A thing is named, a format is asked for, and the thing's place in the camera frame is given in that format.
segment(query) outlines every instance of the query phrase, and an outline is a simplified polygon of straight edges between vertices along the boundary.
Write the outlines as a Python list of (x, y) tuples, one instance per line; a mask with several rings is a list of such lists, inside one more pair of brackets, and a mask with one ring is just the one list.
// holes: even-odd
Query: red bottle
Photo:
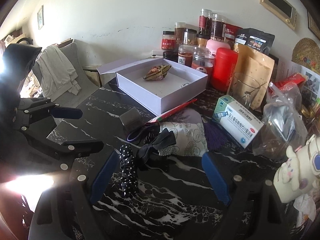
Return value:
[(226, 48), (218, 48), (211, 76), (211, 85), (222, 92), (227, 92), (230, 78), (235, 70), (238, 53)]

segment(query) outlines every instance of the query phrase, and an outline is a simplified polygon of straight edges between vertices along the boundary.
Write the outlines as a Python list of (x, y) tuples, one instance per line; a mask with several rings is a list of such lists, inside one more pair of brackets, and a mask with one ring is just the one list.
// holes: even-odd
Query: white tissue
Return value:
[(316, 204), (312, 199), (312, 196), (308, 194), (303, 194), (297, 197), (294, 201), (293, 206), (296, 210), (308, 215), (311, 221), (315, 220), (316, 217)]

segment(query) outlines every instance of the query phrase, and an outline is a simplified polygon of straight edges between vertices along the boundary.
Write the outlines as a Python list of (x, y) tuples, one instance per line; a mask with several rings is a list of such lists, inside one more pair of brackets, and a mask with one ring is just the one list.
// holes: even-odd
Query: woven basket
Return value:
[(320, 48), (310, 38), (301, 39), (292, 52), (292, 62), (320, 73)]

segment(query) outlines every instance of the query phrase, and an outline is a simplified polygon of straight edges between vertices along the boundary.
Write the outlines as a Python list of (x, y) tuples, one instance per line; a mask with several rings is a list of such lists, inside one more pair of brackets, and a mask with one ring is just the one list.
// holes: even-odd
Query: polka dot scrunchie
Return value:
[(121, 187), (124, 197), (130, 197), (138, 192), (138, 183), (135, 157), (129, 145), (125, 144), (121, 146), (119, 158), (122, 171)]

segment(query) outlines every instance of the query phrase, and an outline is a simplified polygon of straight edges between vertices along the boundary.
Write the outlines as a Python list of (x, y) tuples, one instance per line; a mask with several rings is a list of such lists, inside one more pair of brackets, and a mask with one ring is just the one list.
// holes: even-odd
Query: pink lid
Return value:
[(216, 52), (218, 48), (230, 49), (230, 45), (228, 43), (224, 43), (224, 42), (220, 42), (220, 41), (208, 40), (206, 48), (210, 52)]

